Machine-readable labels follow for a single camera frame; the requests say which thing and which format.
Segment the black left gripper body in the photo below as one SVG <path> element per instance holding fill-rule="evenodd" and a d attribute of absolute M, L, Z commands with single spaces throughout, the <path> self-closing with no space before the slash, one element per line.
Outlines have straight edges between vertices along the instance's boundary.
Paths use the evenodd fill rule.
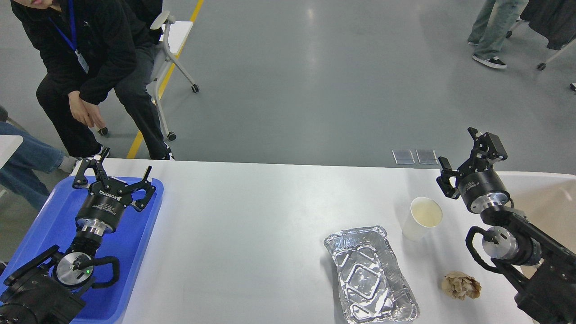
<path fill-rule="evenodd" d="M 83 177 L 75 180 L 76 189 L 88 189 L 88 195 L 75 217 L 77 230 L 93 234 L 117 231 L 124 211 L 134 201 L 132 193 L 138 189 L 117 178 L 110 180 L 109 184 L 104 184 L 102 180 L 88 184 Z"/>

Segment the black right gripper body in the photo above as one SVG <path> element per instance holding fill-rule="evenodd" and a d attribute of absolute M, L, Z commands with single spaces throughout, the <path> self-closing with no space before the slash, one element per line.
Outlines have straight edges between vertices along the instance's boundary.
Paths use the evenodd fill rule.
<path fill-rule="evenodd" d="M 463 174 L 455 181 L 469 212 L 480 214 L 488 207 L 505 205 L 510 193 L 494 169 Z"/>

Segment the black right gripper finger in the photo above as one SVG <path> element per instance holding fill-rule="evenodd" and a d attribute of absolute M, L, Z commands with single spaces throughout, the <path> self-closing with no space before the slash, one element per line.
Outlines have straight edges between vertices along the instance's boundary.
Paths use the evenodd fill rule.
<path fill-rule="evenodd" d="M 452 185 L 450 181 L 451 178 L 456 178 L 459 176 L 459 172 L 452 169 L 447 158 L 440 156 L 438 158 L 439 164 L 441 166 L 440 176 L 436 179 L 437 184 L 444 193 L 445 197 L 451 199 L 459 198 L 459 190 L 457 187 Z"/>
<path fill-rule="evenodd" d="M 508 154 L 497 135 L 490 132 L 481 134 L 473 127 L 469 127 L 468 132 L 474 140 L 474 144 L 470 158 L 464 163 L 465 176 L 474 172 L 492 170 L 492 166 L 496 162 L 508 158 Z"/>

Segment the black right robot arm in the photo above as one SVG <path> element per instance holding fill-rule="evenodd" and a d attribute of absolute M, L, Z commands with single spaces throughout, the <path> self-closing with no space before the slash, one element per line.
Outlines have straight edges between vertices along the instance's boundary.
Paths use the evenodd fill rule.
<path fill-rule="evenodd" d="M 436 179 L 446 197 L 462 198 L 489 229 L 473 226 L 465 242 L 475 262 L 502 274 L 517 290 L 517 307 L 540 324 L 573 324 L 576 319 L 576 256 L 530 223 L 513 207 L 510 193 L 493 169 L 507 154 L 497 135 L 468 128 L 470 158 L 452 169 L 439 157 Z"/>

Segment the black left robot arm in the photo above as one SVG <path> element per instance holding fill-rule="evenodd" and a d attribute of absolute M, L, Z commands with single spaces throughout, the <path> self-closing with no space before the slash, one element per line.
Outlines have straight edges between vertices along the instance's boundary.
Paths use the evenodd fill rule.
<path fill-rule="evenodd" d="M 59 183 L 1 280 L 3 324 L 111 323 L 127 305 L 163 191 L 84 159 Z"/>

